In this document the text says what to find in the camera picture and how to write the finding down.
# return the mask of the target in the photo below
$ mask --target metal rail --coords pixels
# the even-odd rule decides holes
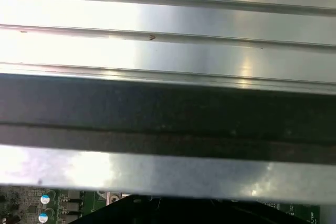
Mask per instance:
[[[2,72],[38,64],[50,75],[62,65],[72,70],[54,75],[87,78],[90,67],[148,81],[145,72],[162,82],[172,72],[201,74],[206,81],[177,83],[202,86],[232,87],[230,77],[246,89],[335,90],[336,0],[0,0],[0,8]]]

